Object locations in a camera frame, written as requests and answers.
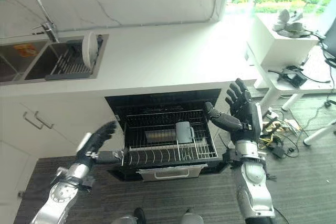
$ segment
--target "plate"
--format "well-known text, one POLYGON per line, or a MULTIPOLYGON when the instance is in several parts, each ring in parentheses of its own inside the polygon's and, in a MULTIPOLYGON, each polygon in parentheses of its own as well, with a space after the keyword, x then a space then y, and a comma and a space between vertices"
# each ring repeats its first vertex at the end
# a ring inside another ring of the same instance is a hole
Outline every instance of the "plate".
POLYGON ((85 66, 92 70, 98 54, 98 43, 96 35, 91 31, 84 36, 82 43, 82 56, 85 66))

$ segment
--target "gray carpet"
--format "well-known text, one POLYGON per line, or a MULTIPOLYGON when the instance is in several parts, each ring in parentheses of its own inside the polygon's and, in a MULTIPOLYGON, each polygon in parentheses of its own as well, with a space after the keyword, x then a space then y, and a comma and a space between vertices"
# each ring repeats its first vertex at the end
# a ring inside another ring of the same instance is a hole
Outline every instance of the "gray carpet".
MULTIPOLYGON (((301 125, 314 116, 325 96, 305 96, 292 108, 301 125)), ((273 107, 279 109, 286 100, 280 99, 273 107)), ((292 118, 290 112, 286 118, 292 118)), ((311 129, 319 128, 336 116, 336 106, 321 109, 311 129)), ((215 131, 215 145, 219 154, 223 147, 219 134, 228 143, 227 133, 215 131)), ((291 224, 335 223, 336 219, 336 136, 332 133, 307 148, 299 141, 297 158, 275 159, 268 155, 268 171, 277 175, 277 182, 267 181, 274 206, 291 224)), ((37 192, 46 185, 58 166, 69 166, 71 157, 40 159, 27 187, 27 199, 21 203, 15 224, 29 223, 47 198, 46 191, 37 192)), ((96 167, 97 180, 92 194, 81 193, 71 209, 67 223, 108 224, 117 217, 130 213, 136 207, 145 210, 149 224, 177 224, 188 207, 194 207, 211 223, 244 223, 235 199, 235 186, 230 169, 218 175, 202 175, 194 179, 165 182, 120 182, 106 172, 108 166, 96 167)), ((277 215, 278 224, 285 223, 277 215)))

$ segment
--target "cabinet door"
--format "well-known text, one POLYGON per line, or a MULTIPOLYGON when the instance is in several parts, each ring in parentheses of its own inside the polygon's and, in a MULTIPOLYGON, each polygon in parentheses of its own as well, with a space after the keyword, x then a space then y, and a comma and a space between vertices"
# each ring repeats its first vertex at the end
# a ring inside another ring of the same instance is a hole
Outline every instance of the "cabinet door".
POLYGON ((2 102, 1 125, 1 140, 32 156, 41 158, 75 154, 75 145, 61 134, 45 126, 38 129, 41 123, 34 118, 34 112, 20 103, 2 102))
POLYGON ((19 191, 25 190, 34 170, 37 159, 31 155, 0 142, 0 216, 1 223, 14 222, 21 199, 17 197, 19 191))
MULTIPOLYGON (((77 145, 85 133, 95 132, 105 123, 116 120, 104 97, 91 98, 53 98, 38 97, 22 102, 62 134, 68 141, 77 145)), ((123 147, 123 133, 118 126, 113 138, 106 142, 101 150, 123 147)))

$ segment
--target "dishwasher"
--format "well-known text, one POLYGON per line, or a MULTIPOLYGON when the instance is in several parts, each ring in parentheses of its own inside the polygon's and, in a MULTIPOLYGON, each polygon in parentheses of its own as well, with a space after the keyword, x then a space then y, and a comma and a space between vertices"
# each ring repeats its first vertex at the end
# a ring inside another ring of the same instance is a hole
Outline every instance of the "dishwasher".
POLYGON ((215 104, 220 89, 106 97, 128 149, 122 165, 108 170, 122 181, 159 181, 221 171, 204 103, 215 104), (175 125, 188 121, 192 141, 179 143, 175 125))

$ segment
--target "gray mug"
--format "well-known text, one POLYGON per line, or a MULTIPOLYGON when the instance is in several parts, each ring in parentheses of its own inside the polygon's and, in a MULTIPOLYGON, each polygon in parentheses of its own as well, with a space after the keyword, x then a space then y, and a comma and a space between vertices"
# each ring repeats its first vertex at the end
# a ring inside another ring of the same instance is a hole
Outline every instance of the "gray mug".
POLYGON ((176 137, 179 144, 193 142, 195 132, 188 121, 176 123, 176 137))

